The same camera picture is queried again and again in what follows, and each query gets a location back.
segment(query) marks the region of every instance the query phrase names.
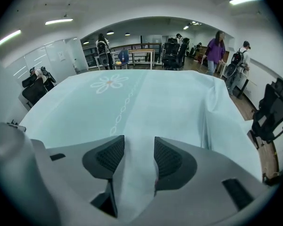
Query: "wooden table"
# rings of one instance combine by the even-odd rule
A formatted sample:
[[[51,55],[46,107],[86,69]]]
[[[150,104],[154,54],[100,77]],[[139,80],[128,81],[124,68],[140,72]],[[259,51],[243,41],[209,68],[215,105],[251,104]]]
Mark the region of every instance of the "wooden table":
[[[134,54],[137,54],[137,53],[150,53],[150,69],[152,69],[153,60],[155,58],[155,49],[153,49],[153,48],[131,49],[131,50],[129,50],[129,53],[132,54],[133,66],[135,66]]]

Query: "black backpack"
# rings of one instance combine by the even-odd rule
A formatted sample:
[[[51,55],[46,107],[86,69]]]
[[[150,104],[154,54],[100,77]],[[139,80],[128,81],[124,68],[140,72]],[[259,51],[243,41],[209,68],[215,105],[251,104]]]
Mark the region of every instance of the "black backpack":
[[[57,83],[56,80],[52,77],[51,73],[48,72],[48,71],[45,69],[44,66],[41,67],[41,71],[42,71],[43,75],[45,75],[46,77],[50,78],[51,82]]]
[[[106,46],[107,46],[107,45],[106,45],[106,43],[104,43],[104,42],[99,42],[99,43],[98,43],[97,49],[98,49],[99,55],[106,53]]]
[[[244,59],[244,53],[246,52],[243,51],[243,52],[240,52],[240,49],[233,54],[233,57],[232,57],[232,61],[231,61],[231,64],[232,65],[235,65],[236,67],[240,66],[242,63],[243,63],[243,59]]]

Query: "table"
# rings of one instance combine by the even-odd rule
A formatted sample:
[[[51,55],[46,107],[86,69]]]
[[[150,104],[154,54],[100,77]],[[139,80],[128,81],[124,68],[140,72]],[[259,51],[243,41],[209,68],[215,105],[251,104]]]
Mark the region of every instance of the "table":
[[[153,200],[155,136],[221,153],[262,180],[259,154],[247,136],[252,121],[244,121],[222,80],[195,71],[101,70],[71,76],[20,125],[46,148],[125,135],[120,217],[136,217]]]
[[[152,70],[153,60],[155,59],[155,49],[153,48],[131,49],[129,50],[129,53],[132,53],[133,66],[135,66],[134,54],[150,53],[150,69]]]
[[[137,54],[137,53],[150,53],[150,69],[152,70],[153,61],[155,59],[155,49],[153,49],[153,48],[131,49],[131,50],[129,50],[129,53],[132,54],[133,66],[135,66],[134,54]],[[111,52],[113,64],[115,65],[116,62],[115,62],[114,54],[119,54],[119,51]],[[100,60],[99,60],[99,57],[100,56],[96,56],[95,60],[96,60],[97,66],[98,66],[98,68],[100,70]]]

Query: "table leg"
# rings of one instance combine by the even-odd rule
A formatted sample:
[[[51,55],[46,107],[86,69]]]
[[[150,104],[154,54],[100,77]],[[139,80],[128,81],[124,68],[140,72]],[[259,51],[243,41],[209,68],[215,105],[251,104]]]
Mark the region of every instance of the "table leg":
[[[221,73],[220,73],[220,79],[222,78],[222,75],[224,74],[225,68],[226,68],[226,65],[222,65],[222,66],[223,66],[223,68],[222,68]]]
[[[133,67],[135,66],[135,58],[134,58],[134,53],[132,53],[132,60],[133,60]]]
[[[150,69],[152,70],[152,63],[153,63],[153,52],[150,53]]]
[[[98,66],[98,68],[100,70],[100,64],[99,64],[98,58],[96,58],[95,61],[96,61],[96,64],[97,64],[97,66]]]
[[[248,79],[246,79],[246,81],[245,81],[245,83],[244,83],[244,85],[243,85],[242,89],[240,90],[240,92],[239,92],[239,94],[238,94],[237,98],[239,98],[239,99],[240,99],[240,96],[243,94],[243,91],[244,91],[245,87],[247,86],[248,82],[249,82],[249,80],[248,80]]]

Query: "woman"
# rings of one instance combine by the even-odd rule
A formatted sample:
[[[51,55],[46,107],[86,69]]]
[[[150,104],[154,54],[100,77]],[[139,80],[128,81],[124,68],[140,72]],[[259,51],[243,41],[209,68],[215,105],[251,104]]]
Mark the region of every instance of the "woman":
[[[177,35],[176,35],[176,40],[177,40],[177,43],[179,43],[180,45],[182,45],[182,39],[183,39],[183,37],[181,36],[181,34],[180,33],[178,33]]]
[[[223,63],[223,55],[225,54],[225,33],[218,31],[216,37],[208,43],[208,48],[203,56],[203,59],[208,58],[208,75],[214,74],[217,64],[219,61]]]
[[[105,52],[106,52],[107,55],[108,55],[109,68],[110,68],[110,70],[113,70],[112,55],[111,55],[111,53],[110,53],[109,46],[108,46],[109,42],[108,42],[107,39],[104,38],[104,35],[103,35],[102,33],[99,34],[98,40],[96,41],[96,49],[97,49],[97,51],[98,51],[98,54],[100,54],[100,53],[99,53],[99,49],[98,49],[98,44],[99,44],[99,43],[104,43],[104,44],[106,45],[106,51],[105,51]]]

